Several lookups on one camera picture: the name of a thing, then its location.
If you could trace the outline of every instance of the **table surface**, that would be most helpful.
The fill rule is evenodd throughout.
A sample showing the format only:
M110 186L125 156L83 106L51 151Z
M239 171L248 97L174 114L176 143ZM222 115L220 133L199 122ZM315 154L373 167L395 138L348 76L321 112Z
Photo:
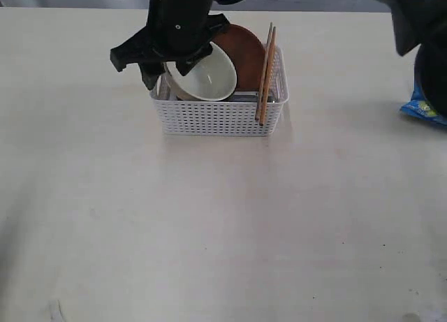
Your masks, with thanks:
M389 14L228 13L278 26L269 138L163 135L108 59L145 17L0 9L0 320L441 321L447 133L398 112Z

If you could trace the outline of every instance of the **dish rack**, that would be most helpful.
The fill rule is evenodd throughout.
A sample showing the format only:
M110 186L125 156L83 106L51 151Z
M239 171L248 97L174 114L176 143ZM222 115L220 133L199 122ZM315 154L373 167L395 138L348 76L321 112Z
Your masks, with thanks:
M262 137L272 134L288 101L288 87L282 51L276 47L270 91L274 102L267 104L264 126L254 120L256 103L178 101L164 76L151 91L157 114L167 134L191 136Z

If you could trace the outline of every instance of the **wooden chopstick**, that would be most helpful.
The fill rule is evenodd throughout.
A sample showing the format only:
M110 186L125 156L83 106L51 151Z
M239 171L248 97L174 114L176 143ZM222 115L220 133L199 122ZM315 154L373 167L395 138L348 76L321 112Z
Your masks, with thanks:
M265 124L265 113L267 111L268 92L270 91L270 85L271 85L271 81L272 81L274 46L275 46L275 41L276 41L276 35L277 35L277 27L274 27L273 32L272 32L272 41L270 41L270 46L269 46L269 51L268 51L267 70L265 72L263 99L262 99L262 106L261 106L261 118L259 119L259 125L261 125L261 126L264 126L264 124Z
M258 104L256 105L256 114L254 116L254 119L257 122L259 122L259 119L261 118L261 103L264 93L265 72L267 71L268 51L270 50L270 43L272 42L272 34L273 34L273 23L270 23L270 28L268 30L268 37L267 37L267 45L265 46L265 57L264 57L263 73L261 77L261 85L259 86Z

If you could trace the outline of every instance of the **wooden plate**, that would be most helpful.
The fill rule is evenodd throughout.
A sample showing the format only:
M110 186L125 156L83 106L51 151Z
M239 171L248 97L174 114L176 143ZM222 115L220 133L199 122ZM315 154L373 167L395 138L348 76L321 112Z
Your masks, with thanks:
M236 90L257 92L261 85L265 48L251 31L231 24L213 40L230 57L237 73Z

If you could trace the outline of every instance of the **white ceramic bowl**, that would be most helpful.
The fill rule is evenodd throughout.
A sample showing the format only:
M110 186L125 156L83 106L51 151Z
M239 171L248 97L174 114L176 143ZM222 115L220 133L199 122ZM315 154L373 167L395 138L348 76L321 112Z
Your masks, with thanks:
M219 46L211 45L212 54L200 60L186 76L180 74L175 62L165 63L166 80L180 99L221 101L235 91L237 75L231 59Z

